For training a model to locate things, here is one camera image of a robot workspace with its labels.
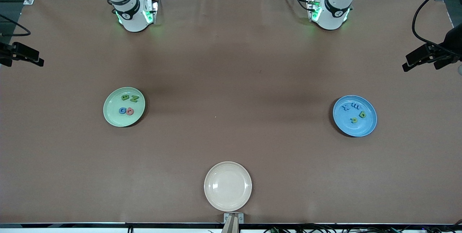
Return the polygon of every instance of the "blue plate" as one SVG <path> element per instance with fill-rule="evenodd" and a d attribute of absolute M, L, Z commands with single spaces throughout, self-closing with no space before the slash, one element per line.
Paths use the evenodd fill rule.
<path fill-rule="evenodd" d="M 335 124 L 345 134 L 366 136 L 377 125 L 377 113 L 369 101 L 360 96 L 343 96 L 334 105 Z"/>

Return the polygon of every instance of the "plate rim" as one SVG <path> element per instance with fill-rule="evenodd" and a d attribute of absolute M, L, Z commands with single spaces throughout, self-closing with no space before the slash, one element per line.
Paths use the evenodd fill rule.
<path fill-rule="evenodd" d="M 373 125 L 371 131 L 369 131 L 368 133 L 363 134 L 363 135 L 353 135 L 353 134 L 347 133 L 346 131 L 344 131 L 344 130 L 339 126 L 339 123 L 337 122 L 337 119 L 335 118 L 335 109 L 336 109 L 336 106 L 338 105 L 338 103 L 339 103 L 342 99 L 348 98 L 348 97 L 360 98 L 360 99 L 366 101 L 366 102 L 371 106 L 371 108 L 373 109 L 374 114 L 375 114 L 375 122 L 374 122 L 374 125 Z M 333 117 L 333 119 L 334 119 L 334 122 L 335 122 L 336 126 L 337 126 L 342 132 L 344 132 L 345 134 L 347 134 L 347 135 L 349 135 L 349 136 L 353 136 L 353 137 L 364 137 L 364 136 L 367 136 L 367 135 L 371 134 L 371 133 L 375 130 L 375 128 L 376 128 L 376 126 L 377 126 L 377 122 L 378 122 L 377 111 L 375 110 L 374 105 L 372 105 L 367 99 L 365 99 L 365 98 L 363 98 L 363 97 L 361 97 L 361 96 L 358 96 L 358 95 L 345 95 L 345 96 L 339 98 L 339 99 L 335 102 L 334 107 L 333 107 L 333 109 L 332 109 L 332 117 Z"/>
<path fill-rule="evenodd" d="M 240 207 L 237 207 L 236 209 L 233 209 L 233 210 L 229 210 L 229 209 L 221 209 L 219 207 L 216 207 L 214 205 L 214 203 L 210 200 L 209 196 L 207 195 L 207 190 L 206 190 L 206 182 L 207 182 L 207 178 L 209 177 L 210 175 L 210 172 L 215 169 L 215 167 L 219 166 L 219 165 L 223 165 L 223 164 L 235 164 L 237 165 L 238 167 L 241 167 L 242 169 L 244 169 L 244 171 L 247 173 L 247 175 L 249 176 L 249 186 L 250 186 L 250 192 L 249 192 L 249 196 L 246 198 L 246 200 L 244 201 L 244 203 L 240 206 Z M 220 211 L 224 211 L 224 212 L 232 212 L 232 211 L 235 211 L 235 210 L 238 210 L 242 207 L 244 207 L 244 205 L 247 204 L 247 202 L 249 201 L 251 195 L 252 195 L 252 177 L 250 176 L 250 173 L 249 171 L 244 167 L 242 166 L 241 164 L 238 164 L 236 162 L 232 162 L 232 161 L 224 161 L 224 162 L 220 162 L 218 164 L 215 164 L 213 167 L 210 168 L 210 170 L 207 172 L 207 175 L 205 176 L 205 179 L 204 179 L 204 194 L 205 194 L 205 197 L 208 201 L 208 203 L 210 203 L 210 205 L 212 205 L 212 207 L 216 208 L 217 210 L 220 210 Z"/>
<path fill-rule="evenodd" d="M 108 117 L 106 116 L 106 111 L 104 111 L 104 110 L 107 108 L 106 103 L 108 102 L 108 100 L 109 100 L 109 98 L 112 96 L 112 94 L 114 94 L 114 93 L 116 93 L 118 90 L 122 90 L 122 89 L 133 89 L 133 90 L 135 90 L 136 92 L 140 93 L 140 95 L 141 95 L 142 98 L 143 98 L 143 102 L 144 102 L 143 113 L 142 113 L 142 114 L 140 115 L 140 117 L 137 118 L 133 123 L 128 124 L 128 125 L 126 125 L 126 126 L 116 125 L 116 124 L 114 124 L 113 122 L 109 121 Z M 140 90 L 138 90 L 137 88 L 134 88 L 134 87 L 122 87 L 122 88 L 118 88 L 118 89 L 112 91 L 112 92 L 109 94 L 109 96 L 106 98 L 106 100 L 104 101 L 104 104 L 103 104 L 103 116 L 104 116 L 104 119 L 107 121 L 107 123 L 109 123 L 111 126 L 115 126 L 115 127 L 117 127 L 117 128 L 125 128 L 125 127 L 127 127 L 127 126 L 131 126 L 132 124 L 134 124 L 134 123 L 136 123 L 138 120 L 140 120 L 140 118 L 141 118 L 141 117 L 143 116 L 143 114 L 144 114 L 145 109 L 146 109 L 146 99 L 145 99 L 143 93 L 142 93 Z"/>

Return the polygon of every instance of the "brown table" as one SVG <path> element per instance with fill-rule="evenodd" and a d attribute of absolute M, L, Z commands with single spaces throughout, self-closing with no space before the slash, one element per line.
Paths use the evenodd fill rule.
<path fill-rule="evenodd" d="M 423 0 L 355 0 L 337 31 L 294 0 L 162 0 L 129 33 L 106 0 L 35 0 L 18 38 L 43 68 L 2 67 L 0 221 L 214 222 L 203 182 L 221 161 L 250 172 L 248 223 L 453 223 L 462 215 L 458 65 L 404 73 L 422 45 Z M 417 28 L 441 42 L 441 1 Z M 116 128 L 106 97 L 132 86 L 143 120 Z M 378 112 L 364 138 L 338 132 L 339 97 Z"/>

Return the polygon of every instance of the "plate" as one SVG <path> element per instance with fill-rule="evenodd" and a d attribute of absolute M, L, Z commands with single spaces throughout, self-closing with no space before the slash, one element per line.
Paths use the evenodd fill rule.
<path fill-rule="evenodd" d="M 143 94 L 135 88 L 125 87 L 109 95 L 104 102 L 103 114 L 109 124 L 122 128 L 136 123 L 143 115 L 145 107 Z"/>
<path fill-rule="evenodd" d="M 247 170 L 235 162 L 216 164 L 205 177 L 205 196 L 218 210 L 231 212 L 242 208 L 252 193 Z"/>
<path fill-rule="evenodd" d="M 360 96 L 343 96 L 334 105 L 335 124 L 345 134 L 367 136 L 377 125 L 377 113 L 369 101 Z"/>

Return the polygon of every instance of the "green plate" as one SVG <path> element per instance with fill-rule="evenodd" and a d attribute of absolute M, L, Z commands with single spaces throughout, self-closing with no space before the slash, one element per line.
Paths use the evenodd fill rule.
<path fill-rule="evenodd" d="M 119 128 L 136 123 L 143 116 L 146 101 L 143 94 L 130 87 L 120 88 L 106 99 L 103 106 L 103 114 L 106 121 Z M 133 114 L 120 113 L 120 108 L 132 108 Z"/>

